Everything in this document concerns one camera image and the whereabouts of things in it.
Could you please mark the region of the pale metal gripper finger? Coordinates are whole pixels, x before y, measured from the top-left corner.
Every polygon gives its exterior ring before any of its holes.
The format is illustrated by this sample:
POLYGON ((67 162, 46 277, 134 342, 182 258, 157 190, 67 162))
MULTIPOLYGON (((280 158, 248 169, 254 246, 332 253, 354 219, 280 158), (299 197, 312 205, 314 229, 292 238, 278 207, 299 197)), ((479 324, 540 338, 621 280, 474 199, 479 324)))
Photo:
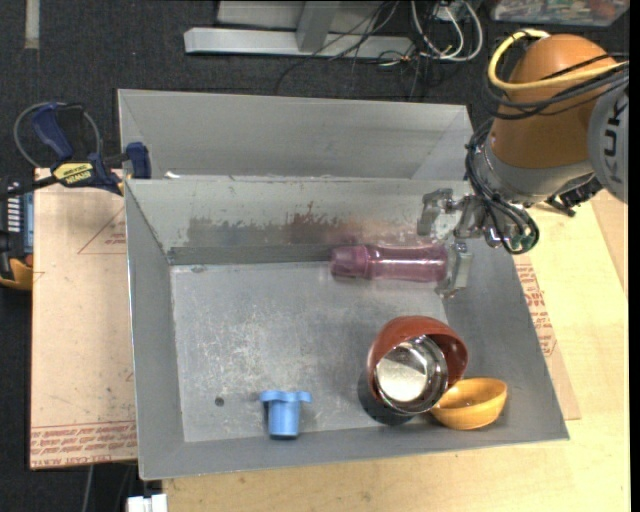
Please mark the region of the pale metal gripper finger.
POLYGON ((448 248, 445 277, 438 282, 436 293, 441 298, 451 298, 468 285, 473 253, 464 241, 454 241, 448 248))
POLYGON ((417 220, 419 236, 453 236, 462 218, 465 196, 451 188, 439 188, 422 198, 422 212, 417 220))

